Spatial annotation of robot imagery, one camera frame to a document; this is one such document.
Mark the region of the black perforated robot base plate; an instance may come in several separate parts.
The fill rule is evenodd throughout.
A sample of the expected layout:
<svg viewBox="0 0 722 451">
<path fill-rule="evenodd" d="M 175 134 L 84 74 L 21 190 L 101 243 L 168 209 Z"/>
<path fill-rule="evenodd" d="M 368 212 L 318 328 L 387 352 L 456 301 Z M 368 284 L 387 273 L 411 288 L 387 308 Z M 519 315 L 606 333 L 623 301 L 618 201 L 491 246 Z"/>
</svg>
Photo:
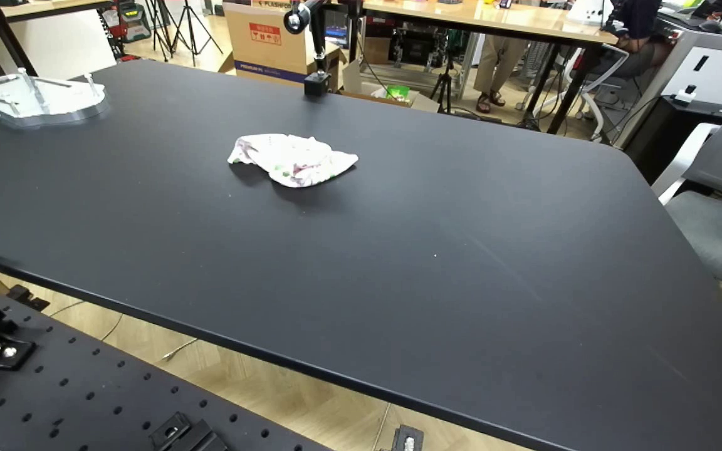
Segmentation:
<svg viewBox="0 0 722 451">
<path fill-rule="evenodd" d="M 0 451 L 327 451 L 0 282 Z"/>
</svg>

